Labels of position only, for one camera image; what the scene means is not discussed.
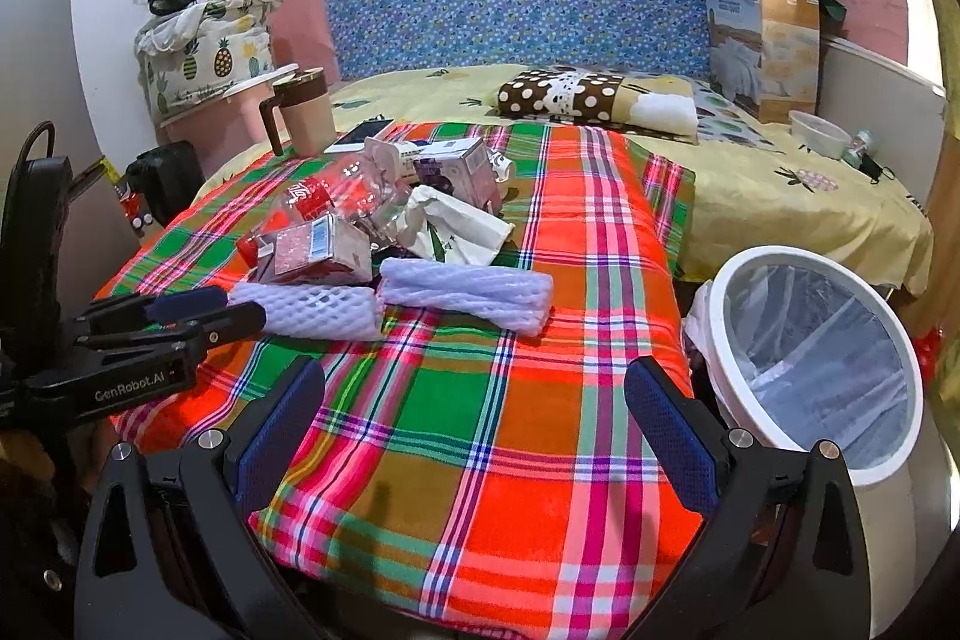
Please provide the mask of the black bag on floor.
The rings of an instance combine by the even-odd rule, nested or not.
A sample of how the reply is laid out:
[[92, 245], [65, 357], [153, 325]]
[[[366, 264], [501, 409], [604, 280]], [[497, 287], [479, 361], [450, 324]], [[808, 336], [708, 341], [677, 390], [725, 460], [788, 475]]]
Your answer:
[[202, 188], [200, 159], [189, 142], [174, 142], [142, 152], [125, 169], [128, 185], [146, 200], [149, 213], [169, 226], [192, 205]]

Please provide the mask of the pink snack box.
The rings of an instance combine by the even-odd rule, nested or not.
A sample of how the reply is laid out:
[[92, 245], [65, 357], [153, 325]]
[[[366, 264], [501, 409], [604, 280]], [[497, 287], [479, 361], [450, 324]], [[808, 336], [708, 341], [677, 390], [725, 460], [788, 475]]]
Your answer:
[[257, 248], [256, 283], [368, 284], [370, 237], [335, 214], [268, 232]]

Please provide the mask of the yellow pineapple bedsheet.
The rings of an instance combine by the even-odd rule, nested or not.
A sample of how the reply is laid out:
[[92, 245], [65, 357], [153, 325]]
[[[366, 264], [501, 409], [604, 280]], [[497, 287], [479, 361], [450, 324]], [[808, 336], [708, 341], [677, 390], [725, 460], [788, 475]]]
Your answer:
[[[503, 125], [494, 98], [526, 69], [475, 65], [382, 73], [332, 92], [335, 126], [347, 131], [379, 115], [399, 124]], [[918, 200], [892, 175], [874, 182], [820, 156], [784, 125], [760, 125], [704, 83], [654, 76], [659, 92], [695, 99], [698, 140], [630, 131], [626, 138], [693, 174], [693, 206], [680, 252], [682, 276], [701, 283], [754, 245], [792, 245], [827, 255], [867, 283], [921, 296], [931, 280], [934, 229]]]

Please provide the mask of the pink brown lidded mug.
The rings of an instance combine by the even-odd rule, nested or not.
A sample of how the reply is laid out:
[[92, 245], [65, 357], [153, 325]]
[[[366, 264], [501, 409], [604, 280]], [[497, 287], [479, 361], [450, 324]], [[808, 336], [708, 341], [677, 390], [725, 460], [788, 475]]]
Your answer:
[[337, 139], [327, 76], [320, 67], [281, 78], [274, 84], [274, 94], [259, 104], [259, 112], [275, 156], [283, 154], [277, 117], [298, 158], [315, 158]]

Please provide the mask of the brown polka dot pillow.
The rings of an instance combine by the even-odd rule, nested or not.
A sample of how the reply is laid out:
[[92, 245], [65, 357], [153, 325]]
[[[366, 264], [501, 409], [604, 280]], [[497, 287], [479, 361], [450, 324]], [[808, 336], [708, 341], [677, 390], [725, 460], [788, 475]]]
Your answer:
[[491, 98], [501, 117], [601, 125], [695, 143], [698, 113], [693, 88], [677, 76], [630, 76], [553, 65], [528, 68]]

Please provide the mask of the pineapple print folded quilt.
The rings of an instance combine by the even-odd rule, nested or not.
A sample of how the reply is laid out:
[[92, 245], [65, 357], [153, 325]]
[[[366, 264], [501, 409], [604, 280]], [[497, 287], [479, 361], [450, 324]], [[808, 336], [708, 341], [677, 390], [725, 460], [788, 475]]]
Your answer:
[[268, 18], [283, 0], [197, 0], [133, 39], [153, 124], [275, 69]]

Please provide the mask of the crumpled white tissue pack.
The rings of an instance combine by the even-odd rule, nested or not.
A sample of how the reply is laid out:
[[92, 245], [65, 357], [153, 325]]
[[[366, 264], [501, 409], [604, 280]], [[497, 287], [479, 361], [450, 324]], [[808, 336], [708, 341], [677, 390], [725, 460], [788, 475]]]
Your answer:
[[512, 224], [428, 185], [410, 191], [394, 221], [400, 247], [448, 265], [490, 266], [512, 232]]

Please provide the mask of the white plastic bowl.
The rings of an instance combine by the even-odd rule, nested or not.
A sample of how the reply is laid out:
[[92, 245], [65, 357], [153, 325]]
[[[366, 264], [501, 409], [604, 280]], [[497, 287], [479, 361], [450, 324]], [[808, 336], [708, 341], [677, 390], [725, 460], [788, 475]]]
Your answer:
[[823, 158], [839, 161], [853, 141], [848, 131], [813, 113], [791, 110], [788, 119], [791, 135], [804, 148], [820, 154]]

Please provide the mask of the white smartphone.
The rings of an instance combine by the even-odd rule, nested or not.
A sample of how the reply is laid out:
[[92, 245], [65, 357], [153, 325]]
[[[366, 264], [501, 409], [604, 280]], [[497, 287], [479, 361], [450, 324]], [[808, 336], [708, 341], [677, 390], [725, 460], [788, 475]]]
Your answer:
[[324, 152], [325, 154], [345, 154], [345, 152], [361, 151], [368, 140], [382, 135], [393, 123], [394, 120], [387, 117], [364, 120], [352, 130], [347, 131], [345, 135], [340, 136], [335, 143], [327, 146]]

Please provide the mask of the white trash bin with liner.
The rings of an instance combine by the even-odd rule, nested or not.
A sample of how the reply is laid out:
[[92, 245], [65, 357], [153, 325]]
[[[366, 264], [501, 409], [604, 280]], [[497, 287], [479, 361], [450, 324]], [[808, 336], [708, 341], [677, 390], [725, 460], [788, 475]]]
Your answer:
[[958, 523], [953, 459], [892, 307], [827, 257], [762, 245], [698, 287], [683, 330], [726, 422], [773, 447], [838, 445], [866, 536], [871, 632], [891, 629]]

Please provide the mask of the pink storage bin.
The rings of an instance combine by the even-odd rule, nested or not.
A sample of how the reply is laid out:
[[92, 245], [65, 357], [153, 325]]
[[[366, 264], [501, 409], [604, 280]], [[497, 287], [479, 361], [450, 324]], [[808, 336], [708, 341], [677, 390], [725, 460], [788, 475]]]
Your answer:
[[247, 78], [226, 89], [221, 96], [164, 120], [158, 135], [169, 143], [189, 142], [199, 158], [205, 177], [268, 135], [260, 117], [260, 104], [274, 96], [274, 84], [295, 73], [297, 64]]

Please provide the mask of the purple white carton box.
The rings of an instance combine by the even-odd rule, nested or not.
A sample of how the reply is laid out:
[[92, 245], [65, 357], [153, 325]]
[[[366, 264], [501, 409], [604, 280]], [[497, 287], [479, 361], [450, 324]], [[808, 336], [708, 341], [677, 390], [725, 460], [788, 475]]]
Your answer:
[[500, 187], [487, 145], [477, 136], [421, 146], [413, 167], [421, 185], [429, 185], [488, 213], [500, 213]]

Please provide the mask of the white foam net sleeve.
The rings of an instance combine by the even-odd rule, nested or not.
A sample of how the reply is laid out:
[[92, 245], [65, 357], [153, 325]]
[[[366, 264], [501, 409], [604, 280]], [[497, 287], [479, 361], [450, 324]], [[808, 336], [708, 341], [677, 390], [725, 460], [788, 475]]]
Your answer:
[[544, 330], [553, 302], [553, 278], [530, 269], [386, 259], [379, 273], [386, 304], [472, 315], [529, 338]]
[[238, 283], [228, 301], [260, 305], [265, 335], [309, 341], [382, 338], [382, 307], [371, 287]]

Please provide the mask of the white side board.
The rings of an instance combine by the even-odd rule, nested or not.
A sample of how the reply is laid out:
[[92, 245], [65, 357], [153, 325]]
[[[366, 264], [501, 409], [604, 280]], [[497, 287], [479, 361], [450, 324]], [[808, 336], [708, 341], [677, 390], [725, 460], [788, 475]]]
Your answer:
[[921, 203], [928, 201], [944, 138], [946, 90], [895, 60], [839, 39], [822, 41], [817, 113], [854, 135]]

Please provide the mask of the bedding product package box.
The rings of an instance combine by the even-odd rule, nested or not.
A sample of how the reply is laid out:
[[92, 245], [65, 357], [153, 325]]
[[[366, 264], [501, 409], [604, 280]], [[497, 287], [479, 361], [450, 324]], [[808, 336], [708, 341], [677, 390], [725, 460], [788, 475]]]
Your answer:
[[709, 83], [762, 124], [812, 113], [820, 96], [822, 35], [846, 21], [839, 0], [704, 0]]

